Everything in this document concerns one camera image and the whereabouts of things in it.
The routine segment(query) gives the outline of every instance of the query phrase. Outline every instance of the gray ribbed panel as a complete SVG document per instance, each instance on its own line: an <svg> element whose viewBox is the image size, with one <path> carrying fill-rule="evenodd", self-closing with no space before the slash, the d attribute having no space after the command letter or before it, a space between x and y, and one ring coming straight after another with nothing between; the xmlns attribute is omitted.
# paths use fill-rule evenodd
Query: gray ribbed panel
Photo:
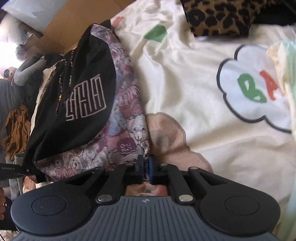
<svg viewBox="0 0 296 241"><path fill-rule="evenodd" d="M83 227L57 237L21 233L14 241L277 241L270 233L251 238L221 234L199 218L193 207L170 197L122 196L118 203L100 206Z"/></svg>

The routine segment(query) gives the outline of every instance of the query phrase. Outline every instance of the black cloud outline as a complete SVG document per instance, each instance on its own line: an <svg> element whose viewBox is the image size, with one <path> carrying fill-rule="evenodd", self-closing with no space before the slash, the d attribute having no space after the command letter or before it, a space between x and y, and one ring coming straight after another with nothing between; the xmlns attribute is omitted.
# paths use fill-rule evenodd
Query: black cloud outline
<svg viewBox="0 0 296 241"><path fill-rule="evenodd" d="M269 124L272 128L274 128L274 129L276 129L276 130L278 130L278 131L282 131L282 132L285 132L285 133L289 133L289 134L291 134L291 133L292 133L291 130L289 130L289 129L284 129L284 128L280 128L280 127L274 125L274 124L273 124L273 123L272 123L272 122L266 117L266 115L263 115L263 116L261 116L260 118L258 118L258 119L254 119L254 120L246 119L246 118L242 117L239 113L237 113L237 112L232 108L232 106L229 104L229 102L228 102L228 100L227 100L227 97L226 97L226 96L227 96L227 93L224 92L224 90L222 89L221 84L220 84L220 73L221 73L221 70L222 70L224 64L227 63L229 60L233 60L233 59L234 59L234 60L238 61L238 60L237 60L238 52L239 52L243 47L245 47L245 46L256 46L256 47L260 47L260 48L262 48L262 49L266 49L266 48L261 47L261 46L259 46L259 45L246 45L246 44L243 44L243 45L239 46L239 47L236 49L236 51L235 51L235 53L234 53L234 58L227 58L227 59L224 59L224 60L220 63L220 66L219 66L219 68L218 68L218 72L217 72L217 85L218 85L219 89L221 90L221 92L223 93L223 99L224 99L225 104L227 105L227 107L231 110L231 112L232 112L237 118L239 118L240 120L242 120L242 121L244 121L244 122L247 122L247 123L258 123L258 122L261 122L261 121L265 120L265 121L267 122L267 124Z"/></svg>

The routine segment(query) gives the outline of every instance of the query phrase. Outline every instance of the green shape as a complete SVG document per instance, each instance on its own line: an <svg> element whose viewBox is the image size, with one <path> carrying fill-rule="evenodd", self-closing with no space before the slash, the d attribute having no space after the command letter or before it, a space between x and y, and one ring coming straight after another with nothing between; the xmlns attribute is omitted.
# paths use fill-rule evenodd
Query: green shape
<svg viewBox="0 0 296 241"><path fill-rule="evenodd" d="M151 29L148 33L145 34L144 38L147 40L154 40L159 43L162 42L163 38L168 34L165 26L158 24L153 29Z"/></svg>
<svg viewBox="0 0 296 241"><path fill-rule="evenodd" d="M237 79L239 86L244 94L249 100L266 103L267 98L259 89L256 89L254 79L249 74L241 74Z"/></svg>

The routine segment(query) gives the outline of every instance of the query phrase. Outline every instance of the embroidered logo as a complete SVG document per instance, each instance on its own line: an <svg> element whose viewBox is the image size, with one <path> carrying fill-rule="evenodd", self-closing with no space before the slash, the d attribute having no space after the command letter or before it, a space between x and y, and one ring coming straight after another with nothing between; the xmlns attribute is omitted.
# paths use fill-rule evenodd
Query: embroidered logo
<svg viewBox="0 0 296 241"><path fill-rule="evenodd" d="M76 85L66 101L66 121L85 118L106 109L100 74Z"/></svg>

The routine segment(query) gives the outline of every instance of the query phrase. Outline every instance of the brown cloth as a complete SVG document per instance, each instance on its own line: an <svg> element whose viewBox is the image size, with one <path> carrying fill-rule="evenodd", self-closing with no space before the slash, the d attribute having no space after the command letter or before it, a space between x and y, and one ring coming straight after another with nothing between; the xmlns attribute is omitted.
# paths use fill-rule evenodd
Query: brown cloth
<svg viewBox="0 0 296 241"><path fill-rule="evenodd" d="M21 104L19 109L11 110L5 122L7 138L2 140L8 160L15 154L24 152L30 135L31 123L28 120L28 109Z"/></svg>

